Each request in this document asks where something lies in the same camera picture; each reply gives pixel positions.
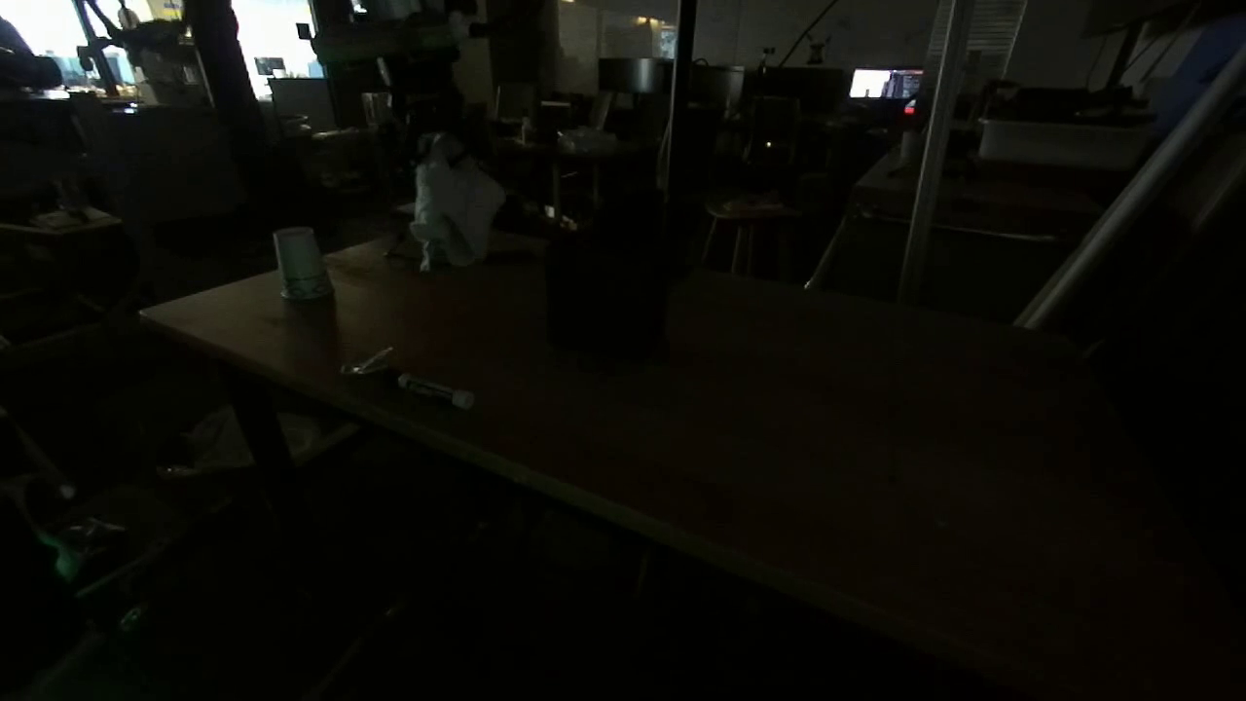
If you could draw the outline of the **black basket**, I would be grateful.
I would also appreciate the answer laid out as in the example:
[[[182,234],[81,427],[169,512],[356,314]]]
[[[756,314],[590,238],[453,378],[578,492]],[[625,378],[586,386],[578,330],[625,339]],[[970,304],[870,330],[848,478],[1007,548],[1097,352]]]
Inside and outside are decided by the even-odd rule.
[[[599,218],[545,250],[545,321],[561,352],[649,359],[665,346],[665,304],[657,218]]]

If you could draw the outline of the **monitor screen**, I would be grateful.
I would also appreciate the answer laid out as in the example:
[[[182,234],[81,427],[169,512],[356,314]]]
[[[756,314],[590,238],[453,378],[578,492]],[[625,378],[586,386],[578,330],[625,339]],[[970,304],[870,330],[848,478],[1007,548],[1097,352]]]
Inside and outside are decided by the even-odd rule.
[[[854,100],[911,100],[922,87],[919,69],[909,65],[857,65],[848,80]]]

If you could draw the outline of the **white towel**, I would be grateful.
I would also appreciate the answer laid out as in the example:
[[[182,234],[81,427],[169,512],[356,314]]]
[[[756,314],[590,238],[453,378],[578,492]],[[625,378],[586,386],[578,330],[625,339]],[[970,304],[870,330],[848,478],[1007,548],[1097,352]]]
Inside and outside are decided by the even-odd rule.
[[[506,190],[469,157],[453,131],[419,137],[418,200],[410,238],[419,270],[473,270],[492,250],[495,216]]]

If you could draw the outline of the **grey marker pen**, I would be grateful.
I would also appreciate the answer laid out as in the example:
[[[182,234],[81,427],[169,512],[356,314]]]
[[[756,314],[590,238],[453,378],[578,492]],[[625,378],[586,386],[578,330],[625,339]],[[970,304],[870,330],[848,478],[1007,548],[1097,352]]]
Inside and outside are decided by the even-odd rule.
[[[440,403],[440,404],[453,404],[453,411],[475,411],[475,395],[473,390],[457,390],[457,386],[444,386],[444,383],[434,383],[434,378],[418,378],[418,373],[397,373],[397,386],[404,395],[418,395],[418,398],[427,398],[427,403]]]

